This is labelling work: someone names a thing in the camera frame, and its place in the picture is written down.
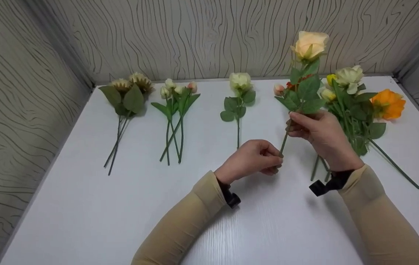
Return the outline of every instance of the artificial flower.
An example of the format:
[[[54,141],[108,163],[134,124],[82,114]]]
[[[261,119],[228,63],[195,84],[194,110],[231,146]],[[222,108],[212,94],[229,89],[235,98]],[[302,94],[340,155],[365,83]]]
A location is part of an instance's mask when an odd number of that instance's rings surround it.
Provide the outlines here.
[[[371,98],[374,107],[374,116],[385,120],[397,119],[404,110],[406,101],[402,95],[385,89]]]
[[[144,74],[134,73],[129,76],[131,85],[136,84],[142,94],[152,92],[152,82]]]
[[[364,77],[363,69],[361,66],[345,67],[335,72],[337,83],[347,89],[350,95],[358,91],[359,82]]]
[[[285,91],[285,87],[282,84],[275,84],[273,87],[273,92],[275,96],[281,97],[283,95],[283,91]]]
[[[320,91],[320,97],[322,97],[323,99],[325,99],[328,102],[330,102],[330,101],[333,101],[334,99],[336,99],[337,98],[337,95],[335,95],[335,93],[332,92],[332,90],[324,87]]]
[[[291,49],[296,53],[298,59],[314,61],[325,50],[329,35],[322,32],[299,32],[299,38]]]
[[[184,87],[178,85],[178,86],[175,87],[175,93],[181,95],[183,93],[184,89],[185,89]]]
[[[329,74],[327,76],[327,84],[329,84],[330,87],[332,87],[332,80],[337,80],[337,76],[335,74]]]
[[[229,84],[236,94],[252,87],[250,76],[247,73],[232,73],[229,76]]]
[[[126,79],[117,79],[111,82],[111,86],[113,86],[119,92],[128,92],[131,89],[131,82]]]
[[[167,88],[167,86],[162,86],[160,88],[160,95],[163,99],[167,99],[172,95],[172,92]]]
[[[193,81],[188,84],[188,88],[191,90],[191,93],[196,93],[198,90],[198,85]]]
[[[165,86],[168,89],[174,89],[177,86],[177,84],[175,84],[175,82],[172,79],[167,78],[167,80],[165,80]]]

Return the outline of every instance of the black strap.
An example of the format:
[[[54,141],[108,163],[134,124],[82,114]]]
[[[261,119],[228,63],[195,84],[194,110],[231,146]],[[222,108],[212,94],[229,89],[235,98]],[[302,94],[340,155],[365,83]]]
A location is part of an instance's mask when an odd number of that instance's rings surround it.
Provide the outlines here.
[[[324,195],[329,191],[341,190],[347,183],[348,178],[350,178],[350,175],[353,173],[353,171],[355,170],[332,172],[332,178],[325,185],[322,183],[322,181],[317,180],[311,184],[309,188],[317,197]]]
[[[219,187],[221,188],[221,191],[223,192],[224,200],[226,200],[227,205],[229,205],[231,209],[235,208],[235,206],[238,206],[240,203],[240,198],[237,196],[237,194],[231,193],[231,191],[229,191],[231,185],[221,183],[218,179],[216,180],[219,184]]]

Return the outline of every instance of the white tabletop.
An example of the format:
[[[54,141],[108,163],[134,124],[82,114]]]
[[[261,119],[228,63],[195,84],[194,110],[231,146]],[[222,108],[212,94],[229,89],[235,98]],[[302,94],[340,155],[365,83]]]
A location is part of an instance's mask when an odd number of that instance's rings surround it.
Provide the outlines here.
[[[369,91],[403,93],[391,77],[365,77]],[[273,85],[253,81],[257,98],[241,122],[242,141],[263,138],[278,148],[287,110]],[[166,118],[150,106],[132,119],[111,176],[103,168],[117,116],[96,89],[50,168],[1,262],[3,265],[126,265],[160,218],[208,170],[236,149],[236,123],[221,121],[226,81],[199,82],[201,97],[185,116],[184,158],[159,162]],[[419,111],[411,102],[376,141],[419,184]],[[302,139],[288,139],[275,177],[249,176],[233,184],[242,203],[223,210],[199,237],[184,264],[361,264],[364,251],[340,196],[317,198],[309,190],[316,157]],[[372,147],[364,161],[419,234],[419,190]],[[322,165],[317,178],[323,179]]]

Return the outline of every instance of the arm sleeve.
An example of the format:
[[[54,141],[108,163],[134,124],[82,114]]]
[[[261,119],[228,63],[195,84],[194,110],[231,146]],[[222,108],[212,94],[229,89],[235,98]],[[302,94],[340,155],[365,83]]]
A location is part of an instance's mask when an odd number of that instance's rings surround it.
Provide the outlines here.
[[[339,191],[375,265],[419,264],[419,236],[367,165]]]
[[[226,205],[212,171],[159,221],[137,250],[131,265],[181,262],[206,224]]]

